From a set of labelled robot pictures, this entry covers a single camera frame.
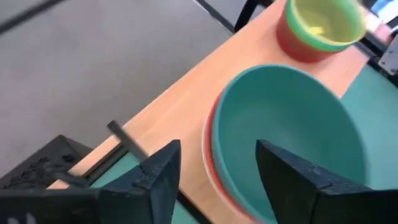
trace wooden table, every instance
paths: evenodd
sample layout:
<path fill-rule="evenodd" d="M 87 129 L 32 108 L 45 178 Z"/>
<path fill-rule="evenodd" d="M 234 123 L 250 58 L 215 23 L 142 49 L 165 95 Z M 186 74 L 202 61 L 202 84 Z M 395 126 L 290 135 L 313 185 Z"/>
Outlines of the wooden table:
<path fill-rule="evenodd" d="M 341 97 L 368 61 L 356 47 L 317 64 L 300 63 L 286 56 L 275 38 L 275 25 L 284 3 L 285 0 L 277 0 L 124 125 L 148 155 L 173 139 L 181 139 L 180 189 L 214 223 L 250 223 L 218 198 L 201 159 L 205 117 L 228 82 L 251 66 L 281 63 L 307 71 Z M 70 172 L 89 173 L 117 143 L 114 136 L 109 137 Z M 65 187 L 67 184 L 60 180 L 50 186 Z"/>

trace teal mat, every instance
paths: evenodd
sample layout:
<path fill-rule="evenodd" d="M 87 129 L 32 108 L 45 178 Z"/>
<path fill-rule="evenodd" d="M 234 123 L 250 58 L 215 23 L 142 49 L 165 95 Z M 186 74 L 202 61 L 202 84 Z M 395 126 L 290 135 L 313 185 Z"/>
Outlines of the teal mat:
<path fill-rule="evenodd" d="M 365 66 L 341 100 L 366 146 L 368 185 L 398 188 L 398 88 Z"/>
<path fill-rule="evenodd" d="M 139 161 L 137 158 L 131 153 L 127 153 L 94 182 L 91 187 L 99 188 L 104 186 L 138 165 L 138 163 Z M 172 224 L 198 224 L 198 222 L 177 202 L 174 206 Z"/>

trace green bowl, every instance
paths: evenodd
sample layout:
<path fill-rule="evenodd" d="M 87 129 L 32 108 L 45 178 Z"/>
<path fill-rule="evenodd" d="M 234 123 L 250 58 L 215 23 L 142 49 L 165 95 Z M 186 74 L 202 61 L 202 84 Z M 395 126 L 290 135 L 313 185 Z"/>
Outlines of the green bowl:
<path fill-rule="evenodd" d="M 285 65 L 243 71 L 222 93 L 213 121 L 212 156 L 225 189 L 260 222 L 276 223 L 257 169 L 257 139 L 366 184 L 368 162 L 350 116 L 303 71 Z"/>

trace plastic bowl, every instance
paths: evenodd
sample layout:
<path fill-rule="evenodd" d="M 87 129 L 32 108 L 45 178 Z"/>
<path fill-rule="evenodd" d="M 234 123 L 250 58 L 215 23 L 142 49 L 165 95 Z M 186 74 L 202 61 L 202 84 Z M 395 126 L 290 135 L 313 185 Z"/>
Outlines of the plastic bowl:
<path fill-rule="evenodd" d="M 366 26 L 354 0 L 288 0 L 276 33 L 289 56 L 319 62 L 362 38 Z"/>
<path fill-rule="evenodd" d="M 288 0 L 286 8 L 290 28 L 318 50 L 344 50 L 366 33 L 364 16 L 355 0 Z"/>
<path fill-rule="evenodd" d="M 362 140 L 340 100 L 292 67 L 259 65 L 232 80 L 221 94 L 211 135 L 223 187 L 260 222 L 276 223 L 257 169 L 257 139 L 359 184 L 368 179 Z"/>
<path fill-rule="evenodd" d="M 214 166 L 213 157 L 211 155 L 211 126 L 213 124 L 213 117 L 216 111 L 216 107 L 218 101 L 220 99 L 220 95 L 217 96 L 209 115 L 206 117 L 205 125 L 203 126 L 202 131 L 202 142 L 201 142 L 201 154 L 203 159 L 203 165 L 205 166 L 206 174 L 210 180 L 210 184 L 213 186 L 217 195 L 220 199 L 227 204 L 227 206 L 237 215 L 242 215 L 244 217 L 249 218 L 250 220 L 255 222 L 254 217 L 250 216 L 234 199 L 227 193 L 220 179 L 218 178 L 217 171 Z"/>

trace bowl rim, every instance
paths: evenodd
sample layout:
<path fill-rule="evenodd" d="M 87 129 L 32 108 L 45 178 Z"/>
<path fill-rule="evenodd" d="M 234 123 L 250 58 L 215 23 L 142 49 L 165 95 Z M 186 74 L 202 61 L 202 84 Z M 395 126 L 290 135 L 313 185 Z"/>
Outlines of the bowl rim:
<path fill-rule="evenodd" d="M 349 45 L 359 41 L 363 35 L 366 33 L 366 25 L 365 25 L 365 18 L 363 16 L 363 13 L 361 11 L 360 5 L 358 2 L 355 0 L 350 0 L 350 1 L 344 1 L 345 4 L 351 3 L 350 7 L 353 8 L 353 12 L 356 14 L 358 17 L 359 22 L 361 23 L 361 31 L 358 34 L 357 38 L 348 41 L 348 42 L 337 42 L 334 40 L 327 39 L 325 37 L 319 36 L 312 34 L 308 32 L 308 28 L 306 23 L 304 22 L 304 19 L 298 12 L 297 7 L 295 6 L 296 0 L 288 0 L 286 2 L 286 12 L 285 15 L 287 17 L 287 21 L 289 24 L 289 27 L 294 30 L 295 34 L 300 37 L 303 41 L 305 41 L 308 44 L 314 44 L 314 47 L 320 50 L 325 50 L 329 52 L 336 52 L 340 50 L 344 50 L 347 48 Z"/>
<path fill-rule="evenodd" d="M 267 220 L 267 218 L 265 218 L 264 215 L 262 215 L 256 208 L 254 208 L 251 205 L 251 203 L 248 202 L 246 196 L 244 196 L 237 188 L 236 184 L 232 180 L 230 173 L 228 172 L 228 170 L 226 168 L 226 163 L 223 159 L 223 154 L 221 153 L 221 144 L 219 141 L 219 139 L 220 139 L 219 123 L 220 123 L 220 113 L 221 113 L 221 110 L 223 107 L 223 102 L 224 102 L 226 96 L 228 95 L 230 89 L 232 88 L 232 86 L 234 86 L 245 75 L 247 75 L 255 70 L 263 69 L 263 68 L 283 68 L 283 69 L 293 70 L 301 75 L 304 75 L 304 77 L 309 78 L 308 80 L 310 80 L 311 82 L 314 82 L 317 85 L 321 86 L 327 94 L 331 95 L 331 99 L 337 105 L 340 106 L 340 109 L 342 110 L 342 112 L 347 116 L 348 120 L 352 124 L 354 134 L 356 135 L 356 139 L 358 140 L 358 144 L 361 146 L 361 148 L 363 148 L 365 150 L 365 145 L 364 145 L 362 136 L 359 134 L 358 127 L 355 125 L 354 120 L 349 115 L 348 110 L 343 106 L 340 99 L 331 90 L 329 90 L 324 84 L 322 84 L 318 79 L 316 79 L 314 76 L 308 74 L 307 72 L 305 72 L 303 70 L 299 70 L 297 68 L 294 68 L 294 67 L 291 67 L 288 65 L 279 65 L 279 64 L 256 65 L 254 67 L 248 68 L 248 69 L 244 70 L 243 72 L 241 72 L 238 76 L 233 78 L 228 83 L 228 85 L 225 87 L 224 91 L 221 93 L 221 97 L 218 101 L 216 111 L 215 111 L 215 114 L 213 117 L 213 125 L 212 125 L 212 129 L 211 129 L 211 145 L 212 145 L 211 151 L 213 154 L 213 161 L 216 160 L 216 158 L 214 158 L 215 154 L 216 154 L 216 157 L 218 158 L 219 162 L 217 164 L 215 163 L 215 166 L 216 166 L 216 168 L 217 167 L 221 168 L 221 170 L 217 169 L 218 175 L 220 175 L 220 173 L 223 174 L 220 177 L 221 181 L 223 180 L 223 177 L 224 177 L 224 179 L 226 179 L 226 183 L 224 183 L 223 181 L 222 181 L 222 183 L 224 183 L 223 185 L 226 187 L 227 192 L 235 195 L 237 197 L 235 200 L 245 209 L 245 211 L 248 211 L 248 213 L 250 215 L 254 216 L 254 218 L 256 220 L 260 220 L 260 221 Z M 365 154 L 364 154 L 364 163 L 365 163 L 365 167 L 369 167 L 368 158 Z M 365 169 L 366 181 L 368 181 L 368 172 L 369 171 L 367 169 Z"/>

